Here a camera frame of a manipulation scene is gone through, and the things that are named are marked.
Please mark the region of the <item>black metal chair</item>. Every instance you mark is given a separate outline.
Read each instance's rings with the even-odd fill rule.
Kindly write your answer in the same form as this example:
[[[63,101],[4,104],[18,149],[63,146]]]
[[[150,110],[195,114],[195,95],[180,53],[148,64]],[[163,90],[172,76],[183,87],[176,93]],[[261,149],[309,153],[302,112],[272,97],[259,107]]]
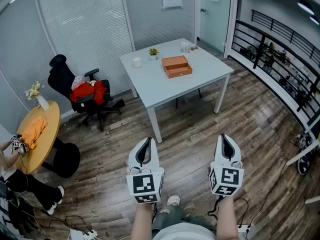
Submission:
[[[201,93],[200,88],[198,88],[197,91],[198,91],[199,99],[201,99],[202,98],[202,93]],[[179,98],[176,97],[175,98],[175,109],[178,109],[178,105],[179,105]]]

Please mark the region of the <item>person's blue jeans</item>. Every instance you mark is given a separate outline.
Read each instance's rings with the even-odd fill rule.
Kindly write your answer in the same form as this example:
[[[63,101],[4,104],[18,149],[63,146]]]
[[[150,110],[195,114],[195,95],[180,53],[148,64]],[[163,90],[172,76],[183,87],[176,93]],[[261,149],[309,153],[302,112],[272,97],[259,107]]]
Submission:
[[[179,223],[190,223],[202,226],[212,233],[217,234],[216,228],[208,223],[203,216],[196,216],[192,213],[184,215],[183,208],[180,206],[166,206],[157,215],[152,225],[151,236],[152,240],[155,235],[167,227],[173,226]]]

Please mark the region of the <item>person's right forearm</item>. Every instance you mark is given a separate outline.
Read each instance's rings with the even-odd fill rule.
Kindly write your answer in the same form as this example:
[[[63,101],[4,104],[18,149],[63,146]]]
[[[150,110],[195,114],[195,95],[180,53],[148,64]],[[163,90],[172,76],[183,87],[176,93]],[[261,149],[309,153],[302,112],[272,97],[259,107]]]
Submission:
[[[225,197],[218,204],[217,240],[238,240],[238,225],[233,197]]]

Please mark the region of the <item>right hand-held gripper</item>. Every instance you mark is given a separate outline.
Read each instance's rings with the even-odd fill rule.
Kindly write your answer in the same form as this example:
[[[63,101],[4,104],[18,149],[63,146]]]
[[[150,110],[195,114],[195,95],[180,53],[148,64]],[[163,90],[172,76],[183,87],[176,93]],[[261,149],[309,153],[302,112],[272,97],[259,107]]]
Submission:
[[[210,163],[208,176],[213,195],[233,197],[241,188],[245,170],[242,168],[242,162],[240,161],[240,147],[228,135],[220,134],[216,142],[214,161]]]

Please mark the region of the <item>frosted glass door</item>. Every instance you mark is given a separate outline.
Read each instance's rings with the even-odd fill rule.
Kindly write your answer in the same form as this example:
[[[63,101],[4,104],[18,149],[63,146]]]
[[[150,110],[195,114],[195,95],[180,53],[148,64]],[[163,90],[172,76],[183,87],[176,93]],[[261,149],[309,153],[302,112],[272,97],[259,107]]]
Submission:
[[[199,39],[220,56],[226,47],[230,2],[231,0],[200,0],[200,8],[206,9],[206,12],[200,12]]]

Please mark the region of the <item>round wooden table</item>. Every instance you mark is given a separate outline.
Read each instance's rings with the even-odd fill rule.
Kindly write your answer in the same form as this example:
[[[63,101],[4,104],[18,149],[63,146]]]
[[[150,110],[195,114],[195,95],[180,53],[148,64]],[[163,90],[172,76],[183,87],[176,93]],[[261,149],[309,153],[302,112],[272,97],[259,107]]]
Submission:
[[[17,132],[19,134],[39,116],[47,121],[36,147],[23,158],[16,161],[15,166],[25,174],[32,174],[40,167],[57,174],[61,178],[71,177],[80,164],[80,151],[73,143],[64,143],[58,137],[60,128],[60,109],[56,102],[49,101],[49,109],[33,108],[21,122]]]

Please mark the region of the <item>orange wooden box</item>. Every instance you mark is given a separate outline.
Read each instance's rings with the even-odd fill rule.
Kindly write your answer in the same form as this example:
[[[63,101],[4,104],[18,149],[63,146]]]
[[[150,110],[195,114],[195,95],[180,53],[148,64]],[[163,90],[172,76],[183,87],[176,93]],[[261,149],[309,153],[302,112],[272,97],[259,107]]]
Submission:
[[[161,62],[164,72],[169,79],[191,75],[193,73],[193,69],[184,55],[163,58]]]

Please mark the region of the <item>black metal railing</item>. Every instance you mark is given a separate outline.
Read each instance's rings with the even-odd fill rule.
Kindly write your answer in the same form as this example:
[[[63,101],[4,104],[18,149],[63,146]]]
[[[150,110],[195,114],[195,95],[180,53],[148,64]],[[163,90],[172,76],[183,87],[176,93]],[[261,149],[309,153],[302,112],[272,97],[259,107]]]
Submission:
[[[229,57],[266,85],[307,132],[319,130],[320,50],[291,28],[256,10],[251,21],[235,21]]]

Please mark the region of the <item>person's white shirt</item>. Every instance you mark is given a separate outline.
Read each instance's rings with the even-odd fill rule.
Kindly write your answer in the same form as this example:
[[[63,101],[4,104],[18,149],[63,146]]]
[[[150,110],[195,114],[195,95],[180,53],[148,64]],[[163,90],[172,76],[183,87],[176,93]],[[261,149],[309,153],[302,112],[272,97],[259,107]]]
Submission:
[[[203,226],[181,222],[160,230],[152,240],[216,240],[216,235]]]

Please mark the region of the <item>white square table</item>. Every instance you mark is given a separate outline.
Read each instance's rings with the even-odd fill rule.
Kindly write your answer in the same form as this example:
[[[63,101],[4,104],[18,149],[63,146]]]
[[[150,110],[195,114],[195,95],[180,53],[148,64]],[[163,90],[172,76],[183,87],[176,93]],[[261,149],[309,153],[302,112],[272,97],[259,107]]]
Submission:
[[[151,60],[148,48],[130,52],[120,60],[131,81],[134,97],[140,97],[147,109],[149,119],[158,143],[162,142],[155,108],[175,98],[222,80],[221,89],[216,100],[214,113],[218,113],[226,92],[233,69],[209,52],[200,48],[198,53],[181,52],[183,38],[160,43],[155,46],[160,54],[157,60]],[[192,74],[169,79],[162,66],[163,58],[184,55],[192,68]],[[142,66],[134,68],[132,59],[141,58]]]

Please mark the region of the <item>orange cloth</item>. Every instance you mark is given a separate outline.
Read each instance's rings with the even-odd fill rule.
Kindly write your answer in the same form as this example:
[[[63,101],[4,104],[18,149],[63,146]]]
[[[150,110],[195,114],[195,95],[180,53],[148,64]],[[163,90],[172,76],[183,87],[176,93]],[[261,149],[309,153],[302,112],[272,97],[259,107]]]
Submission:
[[[34,150],[36,148],[36,140],[47,125],[46,118],[44,116],[38,116],[24,130],[20,138],[27,144],[29,150]]]

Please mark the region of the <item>white desk frame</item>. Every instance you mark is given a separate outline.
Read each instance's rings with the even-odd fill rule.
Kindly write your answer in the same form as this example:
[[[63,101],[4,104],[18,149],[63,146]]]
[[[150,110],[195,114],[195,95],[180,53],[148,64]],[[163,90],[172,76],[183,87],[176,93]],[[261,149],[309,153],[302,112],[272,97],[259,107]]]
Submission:
[[[287,166],[290,166],[294,162],[300,160],[302,157],[306,156],[308,153],[312,152],[315,149],[320,149],[320,130],[316,130],[317,138],[315,138],[315,134],[312,129],[316,126],[316,123],[310,124],[304,134],[300,135],[298,139],[299,147],[301,148],[300,153],[292,157],[290,160],[286,162]]]

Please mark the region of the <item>person's left forearm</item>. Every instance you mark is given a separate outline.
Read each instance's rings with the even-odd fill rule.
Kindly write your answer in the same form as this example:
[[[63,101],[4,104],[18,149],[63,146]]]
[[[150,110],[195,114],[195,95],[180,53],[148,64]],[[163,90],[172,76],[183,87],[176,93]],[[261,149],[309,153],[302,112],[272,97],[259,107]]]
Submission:
[[[152,215],[151,203],[138,204],[130,234],[130,240],[152,240]]]

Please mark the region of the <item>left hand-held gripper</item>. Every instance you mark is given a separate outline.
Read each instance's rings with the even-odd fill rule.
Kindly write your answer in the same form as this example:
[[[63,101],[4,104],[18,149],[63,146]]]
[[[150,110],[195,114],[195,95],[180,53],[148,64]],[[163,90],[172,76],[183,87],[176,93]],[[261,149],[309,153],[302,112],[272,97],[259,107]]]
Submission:
[[[142,168],[151,163],[153,169]],[[161,200],[165,171],[160,167],[156,142],[151,137],[141,140],[129,153],[126,176],[129,195],[137,204],[153,204]]]

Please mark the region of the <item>pink white bag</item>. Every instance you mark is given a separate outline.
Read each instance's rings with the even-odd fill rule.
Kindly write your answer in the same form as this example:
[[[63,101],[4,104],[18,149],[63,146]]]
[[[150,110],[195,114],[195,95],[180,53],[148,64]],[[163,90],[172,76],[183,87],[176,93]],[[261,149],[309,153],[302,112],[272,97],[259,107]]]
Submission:
[[[78,88],[80,85],[82,85],[83,83],[85,83],[84,76],[78,75],[74,78],[72,85],[71,85],[71,89],[74,90],[74,89]]]

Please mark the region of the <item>black floor equipment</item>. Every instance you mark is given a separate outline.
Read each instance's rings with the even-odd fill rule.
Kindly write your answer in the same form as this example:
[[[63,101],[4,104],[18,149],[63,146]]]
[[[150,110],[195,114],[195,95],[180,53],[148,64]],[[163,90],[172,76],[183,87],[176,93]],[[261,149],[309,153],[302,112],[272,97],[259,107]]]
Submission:
[[[0,224],[3,225],[1,234],[4,233],[4,227],[14,235],[29,235],[32,231],[37,231],[34,210],[26,201],[16,196],[7,186],[0,181]]]

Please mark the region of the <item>person's white shoe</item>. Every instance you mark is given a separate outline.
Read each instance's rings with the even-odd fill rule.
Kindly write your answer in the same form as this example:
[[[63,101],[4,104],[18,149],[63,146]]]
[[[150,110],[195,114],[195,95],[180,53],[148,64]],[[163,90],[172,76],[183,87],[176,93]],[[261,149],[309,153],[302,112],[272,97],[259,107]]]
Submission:
[[[167,200],[168,206],[178,206],[180,204],[180,197],[178,195],[172,195]]]

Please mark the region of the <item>red cloth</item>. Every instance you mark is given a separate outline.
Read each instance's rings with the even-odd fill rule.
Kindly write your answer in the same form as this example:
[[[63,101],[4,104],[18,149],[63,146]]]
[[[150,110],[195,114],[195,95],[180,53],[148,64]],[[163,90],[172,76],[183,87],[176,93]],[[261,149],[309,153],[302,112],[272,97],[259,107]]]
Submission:
[[[101,105],[104,102],[104,95],[108,89],[104,86],[104,83],[99,81],[85,82],[79,85],[70,94],[70,100],[77,102],[81,98],[85,98],[90,95],[94,95],[94,101]]]

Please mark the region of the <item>white vase with flowers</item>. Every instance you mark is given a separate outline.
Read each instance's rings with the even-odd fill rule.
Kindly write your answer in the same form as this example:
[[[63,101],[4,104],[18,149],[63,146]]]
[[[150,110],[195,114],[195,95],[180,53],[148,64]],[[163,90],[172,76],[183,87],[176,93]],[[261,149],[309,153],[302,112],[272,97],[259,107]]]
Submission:
[[[32,84],[31,88],[25,91],[25,95],[28,100],[32,100],[33,98],[36,98],[38,104],[47,111],[50,108],[49,103],[47,100],[40,94],[41,90],[41,84],[39,81],[36,81]]]

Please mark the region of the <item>black office chair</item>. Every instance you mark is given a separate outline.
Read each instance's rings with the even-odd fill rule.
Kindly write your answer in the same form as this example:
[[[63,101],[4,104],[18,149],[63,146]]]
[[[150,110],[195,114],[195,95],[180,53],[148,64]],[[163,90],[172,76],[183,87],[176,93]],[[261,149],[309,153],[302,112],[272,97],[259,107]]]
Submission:
[[[100,80],[108,89],[108,91],[104,94],[104,102],[102,104],[99,105],[94,101],[93,94],[84,98],[80,98],[77,102],[73,102],[70,99],[70,94],[73,93],[71,87],[76,76],[69,69],[67,65],[67,58],[63,54],[58,54],[51,59],[49,66],[51,67],[47,80],[49,86],[70,101],[74,112],[78,114],[86,114],[86,117],[82,120],[82,123],[85,126],[88,125],[90,118],[97,116],[99,125],[98,128],[102,132],[104,130],[102,124],[102,112],[118,113],[119,115],[122,114],[120,108],[125,106],[125,103],[122,99],[117,101],[111,107],[107,106],[108,102],[113,100],[113,97],[111,96],[110,83],[107,79]],[[94,74],[98,72],[99,69],[96,68],[85,73],[83,75],[84,78],[89,78],[89,80],[85,81],[85,83],[99,81],[94,78]]]

